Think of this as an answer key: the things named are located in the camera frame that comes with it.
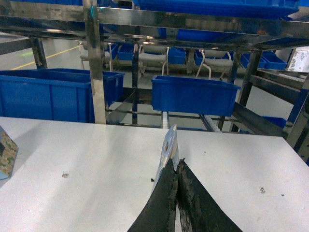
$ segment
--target gray floor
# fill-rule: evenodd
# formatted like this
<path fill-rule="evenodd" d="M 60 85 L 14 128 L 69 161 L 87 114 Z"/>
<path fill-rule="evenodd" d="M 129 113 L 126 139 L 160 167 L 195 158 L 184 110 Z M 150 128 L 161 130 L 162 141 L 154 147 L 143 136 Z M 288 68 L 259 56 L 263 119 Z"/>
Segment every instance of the gray floor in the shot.
<path fill-rule="evenodd" d="M 81 69 L 81 62 L 79 58 L 79 48 L 77 47 L 78 41 L 45 39 L 43 41 L 43 45 L 44 45 L 45 55 L 47 57 L 47 66 L 49 68 Z M 21 65 L 25 65 L 33 61 L 34 59 L 32 55 L 32 49 L 26 49 L 23 51 L 18 51 L 18 52 L 2 55 L 0 56 L 0 70 L 14 69 Z M 85 62 L 84 64 L 85 64 L 85 68 L 89 69 L 89 63 Z M 35 69 L 35 68 L 36 68 L 35 64 L 30 64 L 21 69 Z M 125 73 L 125 79 L 124 79 L 125 87 L 132 86 L 132 74 L 131 74 L 130 68 L 116 67 L 115 71 Z M 146 70 L 144 76 L 139 79 L 139 88 L 151 88 L 152 87 L 151 78 L 159 74 L 160 74 L 160 70 L 158 71 Z M 174 73 L 171 73 L 170 75 L 186 76 L 186 74 L 184 74 L 183 72 L 177 72 L 177 73 L 174 72 Z M 239 79 L 236 80 L 235 84 L 241 86 L 242 80 L 239 80 Z M 118 105 L 119 105 L 118 103 L 114 103 L 111 106 L 111 108 L 114 109 Z M 250 110 L 262 116 L 275 116 L 275 117 L 283 117 L 287 119 L 291 112 L 293 105 L 277 97 L 274 97 L 270 95 L 269 93 L 266 93 L 260 89 L 253 87 L 249 100 L 248 100 L 247 107 Z M 141 112 L 152 112 L 152 113 L 155 112 L 152 110 L 152 106 L 150 105 L 139 105 L 138 110 Z M 132 116 L 128 115 L 123 120 L 123 122 L 131 123 Z M 177 124 L 179 127 L 204 129 L 204 125 L 202 124 L 200 120 L 170 118 L 170 122 L 171 124 Z M 138 123 L 141 125 L 160 125 L 160 117 L 159 116 L 138 115 Z M 228 131 L 229 127 L 230 127 L 230 124 L 226 122 L 223 128 L 223 131 Z"/>

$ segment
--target stainless steel shelf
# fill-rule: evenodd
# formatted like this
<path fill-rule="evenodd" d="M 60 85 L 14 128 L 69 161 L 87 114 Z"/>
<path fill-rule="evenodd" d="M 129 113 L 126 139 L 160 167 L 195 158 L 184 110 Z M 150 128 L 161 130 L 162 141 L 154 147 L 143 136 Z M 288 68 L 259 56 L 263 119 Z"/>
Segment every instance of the stainless steel shelf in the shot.
<path fill-rule="evenodd" d="M 3 19 L 0 30 L 4 32 L 48 38 L 86 37 L 83 6 L 0 0 L 0 9 L 0 19 Z M 100 35 L 106 36 L 108 42 L 147 42 L 229 51 L 275 50 L 309 44 L 309 34 L 304 33 L 309 31 L 309 23 L 301 21 L 306 13 L 309 15 L 308 8 L 302 8 L 301 19 L 293 21 L 104 7 L 97 8 L 97 12 L 98 22 L 106 29 Z M 158 28 L 167 30 L 166 38 L 159 35 Z M 177 40 L 180 29 L 225 32 L 226 36 L 214 42 Z"/>

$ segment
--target blue tray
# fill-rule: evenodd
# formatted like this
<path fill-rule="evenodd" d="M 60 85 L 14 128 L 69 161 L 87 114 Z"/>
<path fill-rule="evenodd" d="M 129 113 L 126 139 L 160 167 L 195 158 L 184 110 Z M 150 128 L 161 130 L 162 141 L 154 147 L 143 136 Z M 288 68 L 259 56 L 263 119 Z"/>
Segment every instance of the blue tray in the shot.
<path fill-rule="evenodd" d="M 123 91 L 123 76 L 118 72 L 103 73 L 109 104 Z M 0 116 L 94 122 L 87 70 L 0 71 L 0 92 Z"/>
<path fill-rule="evenodd" d="M 266 61 L 265 69 L 284 70 L 287 63 L 274 55 L 263 55 L 262 58 Z"/>
<path fill-rule="evenodd" d="M 250 54 L 243 54 L 243 55 L 241 55 L 241 57 L 240 57 L 240 62 L 241 62 L 241 64 L 242 64 L 245 68 L 248 67 L 249 58 L 250 58 Z M 265 64 L 266 64 L 266 61 L 265 61 L 263 58 L 261 58 L 258 68 L 259 68 L 259 69 L 264 68 Z"/>
<path fill-rule="evenodd" d="M 231 116 L 240 87 L 223 81 L 155 76 L 154 110 Z"/>
<path fill-rule="evenodd" d="M 184 64 L 185 50 L 183 48 L 172 47 L 169 50 L 169 64 Z"/>
<path fill-rule="evenodd" d="M 118 51 L 119 60 L 132 60 L 133 59 L 133 48 L 132 44 L 123 44 Z"/>
<path fill-rule="evenodd" d="M 278 19 L 298 11 L 299 0 L 133 0 L 142 10 Z"/>

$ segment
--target metal rack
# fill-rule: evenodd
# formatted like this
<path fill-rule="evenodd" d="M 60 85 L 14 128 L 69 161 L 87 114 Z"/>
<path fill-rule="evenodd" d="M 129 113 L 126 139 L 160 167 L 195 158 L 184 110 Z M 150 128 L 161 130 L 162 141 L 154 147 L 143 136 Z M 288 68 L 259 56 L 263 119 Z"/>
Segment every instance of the metal rack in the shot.
<path fill-rule="evenodd" d="M 120 124 L 127 113 L 132 113 L 132 124 L 136 125 L 137 115 L 141 114 L 137 109 L 138 103 L 151 102 L 151 90 L 138 89 L 138 50 L 141 44 L 186 47 L 191 51 L 199 48 L 233 51 L 230 83 L 234 83 L 237 77 L 240 55 L 251 52 L 234 118 L 220 118 L 219 127 L 222 128 L 224 121 L 229 120 L 235 122 L 231 131 L 238 131 L 238 127 L 244 125 L 255 134 L 283 136 L 296 151 L 307 155 L 309 75 L 300 83 L 297 76 L 296 79 L 286 76 L 291 75 L 290 72 L 257 69 L 263 50 L 309 44 L 309 33 L 306 33 L 309 31 L 309 8 L 301 7 L 300 12 L 292 17 L 293 20 L 284 21 L 127 10 L 97 7 L 96 0 L 83 0 L 83 6 L 0 0 L 0 31 L 31 38 L 87 39 L 96 123 Z M 166 38 L 159 35 L 158 28 L 166 30 Z M 226 36 L 211 43 L 180 41 L 177 40 L 180 29 L 225 32 Z M 125 88 L 123 103 L 110 114 L 107 104 L 102 104 L 105 102 L 100 55 L 102 41 L 135 44 L 132 88 Z M 38 60 L 43 63 L 44 59 L 38 56 Z M 283 131 L 245 108 L 252 86 L 294 104 Z"/>

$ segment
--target metal frame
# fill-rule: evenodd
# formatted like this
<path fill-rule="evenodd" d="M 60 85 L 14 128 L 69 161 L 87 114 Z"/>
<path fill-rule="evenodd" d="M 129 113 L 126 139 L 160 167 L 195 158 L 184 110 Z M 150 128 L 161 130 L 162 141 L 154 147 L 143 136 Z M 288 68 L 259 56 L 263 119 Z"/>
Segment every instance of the metal frame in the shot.
<path fill-rule="evenodd" d="M 38 69 L 47 68 L 42 39 L 0 33 L 0 55 L 32 48 Z"/>
<path fill-rule="evenodd" d="M 138 89 L 138 50 L 142 44 L 190 48 L 187 73 L 193 70 L 194 49 L 236 52 L 228 78 L 230 83 L 234 83 L 237 77 L 241 53 L 252 52 L 244 76 L 239 104 L 236 104 L 233 114 L 239 119 L 237 124 L 245 124 L 257 134 L 280 134 L 278 128 L 273 128 L 265 121 L 261 121 L 260 116 L 245 108 L 253 85 L 286 101 L 295 102 L 282 135 L 287 138 L 287 141 L 293 141 L 290 144 L 292 147 L 296 146 L 298 150 L 303 147 L 304 130 L 308 125 L 301 122 L 301 118 L 308 112 L 308 77 L 299 88 L 295 86 L 300 84 L 293 81 L 284 80 L 282 83 L 278 75 L 275 79 L 276 75 L 267 73 L 261 76 L 261 71 L 258 71 L 257 67 L 262 50 L 308 45 L 309 34 L 304 33 L 309 31 L 308 18 L 309 8 L 301 8 L 301 13 L 295 14 L 294 20 L 283 21 L 104 8 L 97 7 L 96 0 L 83 0 L 83 6 L 0 0 L 0 31 L 37 38 L 87 39 L 96 123 L 117 123 L 132 106 L 132 123 L 137 125 L 138 103 L 151 102 L 151 91 Z M 85 28 L 76 22 L 85 22 Z M 100 33 L 99 24 L 104 25 L 105 33 Z M 166 37 L 159 35 L 158 28 L 166 30 Z M 225 32 L 226 36 L 211 42 L 180 41 L 176 37 L 179 29 Z M 125 101 L 111 115 L 108 113 L 108 105 L 104 98 L 100 41 L 135 44 L 132 88 L 125 91 L 126 96 L 129 97 L 126 100 L 123 99 Z M 34 39 L 33 44 L 35 44 L 33 49 L 38 68 L 45 67 L 42 42 Z M 222 128 L 223 122 L 227 120 L 221 117 L 219 128 Z M 238 131 L 238 128 L 234 125 L 232 131 Z"/>

